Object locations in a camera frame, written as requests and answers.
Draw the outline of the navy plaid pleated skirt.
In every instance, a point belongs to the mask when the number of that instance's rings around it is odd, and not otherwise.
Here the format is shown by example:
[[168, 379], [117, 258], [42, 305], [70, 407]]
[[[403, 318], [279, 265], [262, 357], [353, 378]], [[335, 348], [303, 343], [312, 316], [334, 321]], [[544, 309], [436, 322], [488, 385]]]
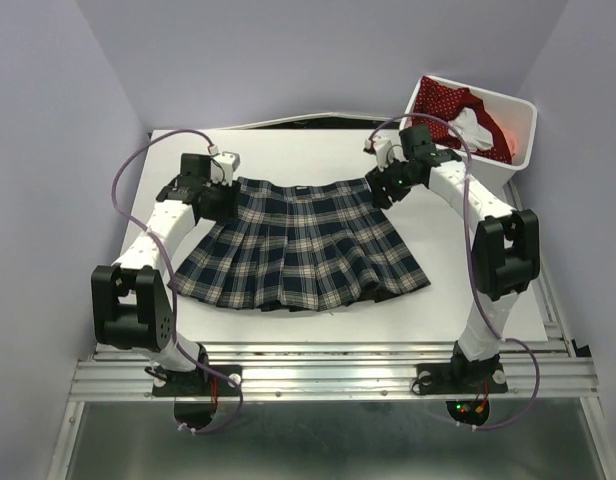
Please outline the navy plaid pleated skirt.
[[239, 182], [236, 216], [216, 223], [183, 260], [178, 295], [233, 310], [327, 311], [429, 286], [365, 179]]

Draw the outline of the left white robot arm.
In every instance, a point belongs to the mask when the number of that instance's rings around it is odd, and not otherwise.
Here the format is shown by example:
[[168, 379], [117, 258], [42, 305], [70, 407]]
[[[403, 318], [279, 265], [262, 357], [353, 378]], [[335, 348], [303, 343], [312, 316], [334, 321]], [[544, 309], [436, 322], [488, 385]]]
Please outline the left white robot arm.
[[145, 356], [187, 393], [203, 392], [211, 371], [201, 345], [177, 335], [175, 302], [167, 292], [172, 255], [200, 220], [224, 221], [237, 210], [241, 164], [232, 152], [184, 153], [179, 174], [161, 189], [140, 233], [110, 266], [91, 276], [98, 343]]

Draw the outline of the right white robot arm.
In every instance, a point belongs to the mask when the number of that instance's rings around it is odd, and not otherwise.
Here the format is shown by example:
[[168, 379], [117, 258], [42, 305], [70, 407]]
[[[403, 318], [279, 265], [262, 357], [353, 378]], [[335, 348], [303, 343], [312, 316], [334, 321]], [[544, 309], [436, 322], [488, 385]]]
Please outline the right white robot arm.
[[438, 149], [424, 124], [399, 133], [398, 145], [378, 133], [364, 142], [374, 156], [367, 174], [374, 203], [388, 209], [416, 186], [444, 200], [462, 219], [473, 304], [448, 366], [451, 384], [470, 390], [494, 361], [511, 311], [540, 272], [539, 220], [516, 210], [476, 179], [465, 158]]

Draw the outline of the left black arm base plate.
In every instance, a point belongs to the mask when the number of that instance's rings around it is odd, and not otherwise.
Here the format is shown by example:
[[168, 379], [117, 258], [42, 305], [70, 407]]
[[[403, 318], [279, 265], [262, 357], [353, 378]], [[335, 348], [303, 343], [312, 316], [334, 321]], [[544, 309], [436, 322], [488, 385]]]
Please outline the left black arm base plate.
[[[152, 380], [151, 396], [172, 399], [173, 417], [178, 430], [193, 436], [225, 430], [236, 419], [243, 405], [243, 368], [238, 364], [210, 365], [205, 350], [200, 352], [199, 361], [215, 374], [196, 365], [187, 372], [166, 370], [162, 366], [144, 368]], [[223, 418], [219, 412], [220, 401], [228, 399], [235, 399], [238, 404], [233, 413]]]

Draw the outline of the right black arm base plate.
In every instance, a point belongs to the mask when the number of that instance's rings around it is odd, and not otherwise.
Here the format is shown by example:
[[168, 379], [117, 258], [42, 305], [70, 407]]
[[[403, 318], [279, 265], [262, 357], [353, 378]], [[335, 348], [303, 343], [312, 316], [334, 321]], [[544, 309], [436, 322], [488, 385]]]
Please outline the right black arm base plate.
[[446, 408], [460, 425], [482, 427], [490, 415], [490, 396], [508, 392], [500, 355], [469, 361], [458, 346], [448, 361], [420, 363], [411, 392], [416, 396], [447, 396]]

